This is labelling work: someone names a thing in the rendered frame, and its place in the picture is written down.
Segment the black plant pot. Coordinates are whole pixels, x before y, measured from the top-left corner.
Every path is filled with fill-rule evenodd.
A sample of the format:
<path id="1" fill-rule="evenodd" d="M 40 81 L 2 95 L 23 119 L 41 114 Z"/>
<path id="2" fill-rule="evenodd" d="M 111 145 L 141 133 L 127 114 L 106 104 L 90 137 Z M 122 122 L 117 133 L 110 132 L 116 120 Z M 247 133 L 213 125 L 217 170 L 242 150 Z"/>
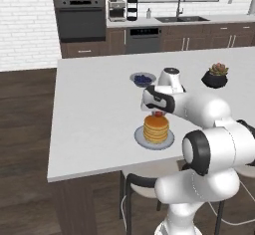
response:
<path id="1" fill-rule="evenodd" d="M 225 75 L 215 76 L 207 71 L 202 77 L 201 81 L 208 88 L 219 89 L 226 86 L 228 79 Z"/>

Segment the grey bowl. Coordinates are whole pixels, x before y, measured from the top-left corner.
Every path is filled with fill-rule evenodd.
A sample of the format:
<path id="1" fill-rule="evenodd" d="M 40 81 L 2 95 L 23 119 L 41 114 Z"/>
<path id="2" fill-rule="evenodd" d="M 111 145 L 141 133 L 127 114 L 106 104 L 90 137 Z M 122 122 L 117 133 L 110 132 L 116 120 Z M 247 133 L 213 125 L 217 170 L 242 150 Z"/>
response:
<path id="1" fill-rule="evenodd" d="M 134 81 L 134 77 L 136 75 L 145 75 L 146 77 L 150 77 L 151 78 L 151 81 L 149 83 L 145 83 L 145 84 L 140 84 L 140 83 L 136 83 Z M 129 79 L 137 86 L 137 87 L 140 87 L 140 88 L 146 88 L 148 87 L 149 85 L 151 85 L 155 80 L 156 80 L 156 76 L 151 74 L 151 73 L 146 73 L 146 72 L 140 72 L 140 73 L 134 73 L 132 74 Z"/>

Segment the golden pancake stack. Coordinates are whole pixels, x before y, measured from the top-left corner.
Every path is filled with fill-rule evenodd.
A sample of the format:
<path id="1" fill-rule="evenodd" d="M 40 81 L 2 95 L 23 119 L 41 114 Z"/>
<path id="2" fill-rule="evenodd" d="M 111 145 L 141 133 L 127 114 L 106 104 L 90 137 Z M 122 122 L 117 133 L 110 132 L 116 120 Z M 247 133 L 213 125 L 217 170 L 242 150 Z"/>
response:
<path id="1" fill-rule="evenodd" d="M 169 122 L 166 117 L 147 116 L 143 122 L 143 136 L 151 143 L 162 143 L 167 139 Z"/>

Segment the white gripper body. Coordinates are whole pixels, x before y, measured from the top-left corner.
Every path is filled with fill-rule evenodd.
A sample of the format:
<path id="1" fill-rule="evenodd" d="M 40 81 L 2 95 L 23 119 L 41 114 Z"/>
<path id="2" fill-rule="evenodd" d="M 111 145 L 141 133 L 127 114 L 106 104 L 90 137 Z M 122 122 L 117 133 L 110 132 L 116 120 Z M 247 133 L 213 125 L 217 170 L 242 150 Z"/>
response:
<path id="1" fill-rule="evenodd" d="M 141 98 L 141 104 L 140 104 L 140 109 L 144 112 L 155 112 L 155 108 L 149 108 L 147 105 L 150 104 L 153 101 L 153 95 L 148 92 L 144 91 L 142 93 L 142 98 Z"/>

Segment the silver coffee machine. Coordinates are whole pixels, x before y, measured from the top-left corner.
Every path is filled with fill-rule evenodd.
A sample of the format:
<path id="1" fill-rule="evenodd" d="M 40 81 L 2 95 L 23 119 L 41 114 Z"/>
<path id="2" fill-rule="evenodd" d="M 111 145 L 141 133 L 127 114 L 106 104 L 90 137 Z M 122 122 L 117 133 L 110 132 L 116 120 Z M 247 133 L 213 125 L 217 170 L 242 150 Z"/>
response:
<path id="1" fill-rule="evenodd" d="M 111 22 L 123 22 L 126 19 L 126 2 L 124 0 L 109 0 L 108 8 L 108 17 Z"/>

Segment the dark steel sink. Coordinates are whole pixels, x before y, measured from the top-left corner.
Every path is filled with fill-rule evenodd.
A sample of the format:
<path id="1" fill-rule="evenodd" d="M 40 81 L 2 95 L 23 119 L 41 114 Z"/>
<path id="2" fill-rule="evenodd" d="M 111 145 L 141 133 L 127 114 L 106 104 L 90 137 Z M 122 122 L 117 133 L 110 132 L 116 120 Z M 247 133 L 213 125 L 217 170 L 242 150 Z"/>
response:
<path id="1" fill-rule="evenodd" d="M 200 16 L 155 17 L 155 19 L 161 23 L 209 21 L 208 19 L 205 19 Z"/>

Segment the dark steel tap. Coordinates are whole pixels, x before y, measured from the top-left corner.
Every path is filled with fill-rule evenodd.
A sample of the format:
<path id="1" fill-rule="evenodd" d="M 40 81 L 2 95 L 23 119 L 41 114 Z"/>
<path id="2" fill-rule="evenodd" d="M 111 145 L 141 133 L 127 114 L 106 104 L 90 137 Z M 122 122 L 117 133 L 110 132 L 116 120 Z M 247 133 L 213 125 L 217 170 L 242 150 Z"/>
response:
<path id="1" fill-rule="evenodd" d="M 175 14 L 176 18 L 178 18 L 183 13 L 183 9 L 182 10 L 180 9 L 180 3 L 182 1 L 185 2 L 186 0 L 178 0 L 177 2 L 177 8 L 176 8 L 176 14 Z"/>

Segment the grey round plate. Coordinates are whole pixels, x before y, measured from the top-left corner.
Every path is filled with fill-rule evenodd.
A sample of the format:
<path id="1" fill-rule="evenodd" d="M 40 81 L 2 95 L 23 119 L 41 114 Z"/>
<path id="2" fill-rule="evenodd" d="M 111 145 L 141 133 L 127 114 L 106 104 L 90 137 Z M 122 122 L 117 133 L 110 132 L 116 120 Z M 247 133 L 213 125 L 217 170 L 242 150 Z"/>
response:
<path id="1" fill-rule="evenodd" d="M 167 138 L 161 143 L 152 143 L 143 136 L 143 126 L 138 127 L 134 132 L 134 139 L 142 147 L 150 150 L 163 150 L 171 147 L 174 143 L 174 134 L 171 130 L 167 132 Z"/>

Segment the black wall oven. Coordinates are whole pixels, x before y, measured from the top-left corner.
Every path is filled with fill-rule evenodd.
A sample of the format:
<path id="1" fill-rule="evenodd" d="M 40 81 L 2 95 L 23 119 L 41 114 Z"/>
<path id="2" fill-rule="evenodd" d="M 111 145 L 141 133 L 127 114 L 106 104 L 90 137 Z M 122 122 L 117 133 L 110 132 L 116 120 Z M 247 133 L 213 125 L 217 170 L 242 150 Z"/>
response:
<path id="1" fill-rule="evenodd" d="M 54 0 L 54 5 L 61 43 L 106 39 L 105 0 Z"/>

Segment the black dishwasher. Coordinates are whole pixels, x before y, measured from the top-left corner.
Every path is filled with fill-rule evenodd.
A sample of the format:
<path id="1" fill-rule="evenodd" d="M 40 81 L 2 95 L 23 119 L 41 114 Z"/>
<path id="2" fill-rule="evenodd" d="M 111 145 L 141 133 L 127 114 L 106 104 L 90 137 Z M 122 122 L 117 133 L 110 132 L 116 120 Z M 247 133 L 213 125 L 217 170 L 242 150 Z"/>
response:
<path id="1" fill-rule="evenodd" d="M 158 27 L 128 28 L 128 54 L 156 53 L 159 51 L 161 30 Z"/>

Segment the blueberries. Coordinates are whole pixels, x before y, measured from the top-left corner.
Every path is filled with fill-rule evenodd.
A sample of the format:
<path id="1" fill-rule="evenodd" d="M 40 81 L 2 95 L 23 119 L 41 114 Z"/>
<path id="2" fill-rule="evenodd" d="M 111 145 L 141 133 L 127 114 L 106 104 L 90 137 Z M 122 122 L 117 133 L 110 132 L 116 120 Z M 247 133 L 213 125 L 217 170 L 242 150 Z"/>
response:
<path id="1" fill-rule="evenodd" d="M 151 78 L 146 77 L 145 75 L 136 75 L 134 77 L 134 81 L 136 83 L 145 84 L 145 83 L 149 83 L 151 81 Z"/>

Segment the black white countertop appliance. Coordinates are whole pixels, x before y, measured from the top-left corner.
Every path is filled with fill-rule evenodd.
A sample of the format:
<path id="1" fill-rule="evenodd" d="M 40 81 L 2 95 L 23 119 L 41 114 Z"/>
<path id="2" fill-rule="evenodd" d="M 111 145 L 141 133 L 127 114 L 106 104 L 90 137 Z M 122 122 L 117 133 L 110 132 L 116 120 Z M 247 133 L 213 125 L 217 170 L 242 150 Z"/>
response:
<path id="1" fill-rule="evenodd" d="M 137 20 L 137 0 L 127 0 L 127 20 Z"/>

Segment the dark wood counter base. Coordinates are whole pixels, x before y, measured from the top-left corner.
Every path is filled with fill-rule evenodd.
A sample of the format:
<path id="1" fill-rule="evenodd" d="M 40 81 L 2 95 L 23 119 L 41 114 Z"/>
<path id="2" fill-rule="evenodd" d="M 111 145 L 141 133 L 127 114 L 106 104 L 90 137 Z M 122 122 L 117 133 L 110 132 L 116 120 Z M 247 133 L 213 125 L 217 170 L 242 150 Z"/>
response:
<path id="1" fill-rule="evenodd" d="M 50 188 L 62 235 L 98 235 L 88 177 L 52 182 Z"/>

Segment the green pink succulent plant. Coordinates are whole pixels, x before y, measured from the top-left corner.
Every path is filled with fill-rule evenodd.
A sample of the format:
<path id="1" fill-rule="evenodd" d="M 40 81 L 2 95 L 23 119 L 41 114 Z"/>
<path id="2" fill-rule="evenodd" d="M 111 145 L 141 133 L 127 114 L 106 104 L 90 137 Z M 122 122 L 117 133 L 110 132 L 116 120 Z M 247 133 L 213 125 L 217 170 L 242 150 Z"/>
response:
<path id="1" fill-rule="evenodd" d="M 213 64 L 209 69 L 209 73 L 213 76 L 226 76 L 228 74 L 228 68 L 221 63 Z"/>

